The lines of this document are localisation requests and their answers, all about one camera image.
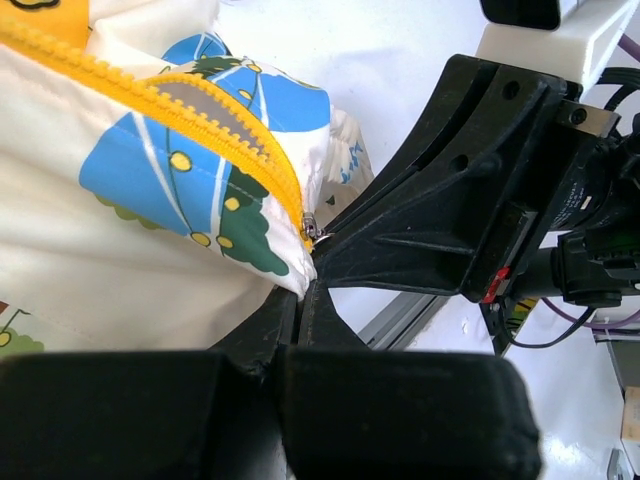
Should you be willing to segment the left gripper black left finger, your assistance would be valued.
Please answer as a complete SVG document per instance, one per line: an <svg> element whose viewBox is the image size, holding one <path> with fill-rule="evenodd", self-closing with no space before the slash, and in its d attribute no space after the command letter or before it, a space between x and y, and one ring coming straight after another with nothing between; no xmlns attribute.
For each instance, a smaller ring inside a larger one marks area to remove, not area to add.
<svg viewBox="0 0 640 480"><path fill-rule="evenodd" d="M203 350L1 363L5 479L290 479L272 372L294 294Z"/></svg>

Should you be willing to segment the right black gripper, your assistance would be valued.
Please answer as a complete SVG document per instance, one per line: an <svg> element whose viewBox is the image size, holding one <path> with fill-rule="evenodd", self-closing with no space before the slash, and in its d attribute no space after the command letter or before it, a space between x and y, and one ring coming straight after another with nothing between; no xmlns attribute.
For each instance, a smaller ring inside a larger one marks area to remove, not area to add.
<svg viewBox="0 0 640 480"><path fill-rule="evenodd" d="M484 300L500 272L509 297L619 305L639 294L639 117L600 139L572 177L578 98L557 76L451 57L414 128L315 252L320 283Z"/></svg>

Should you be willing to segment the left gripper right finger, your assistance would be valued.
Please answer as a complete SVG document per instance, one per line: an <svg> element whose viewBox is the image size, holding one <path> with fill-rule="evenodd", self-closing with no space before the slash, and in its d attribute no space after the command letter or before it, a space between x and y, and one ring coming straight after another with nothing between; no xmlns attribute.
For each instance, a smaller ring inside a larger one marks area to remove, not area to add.
<svg viewBox="0 0 640 480"><path fill-rule="evenodd" d="M286 457L299 479L535 479L540 433L506 359L367 348L311 286L279 355Z"/></svg>

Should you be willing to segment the yellow hooded dinosaur print jacket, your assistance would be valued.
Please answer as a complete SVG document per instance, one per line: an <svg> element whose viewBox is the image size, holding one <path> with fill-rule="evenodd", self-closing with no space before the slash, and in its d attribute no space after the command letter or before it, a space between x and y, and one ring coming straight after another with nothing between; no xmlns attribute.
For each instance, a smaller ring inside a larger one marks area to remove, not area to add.
<svg viewBox="0 0 640 480"><path fill-rule="evenodd" d="M206 348L316 276L371 183L328 94L215 1L1 5L1 353Z"/></svg>

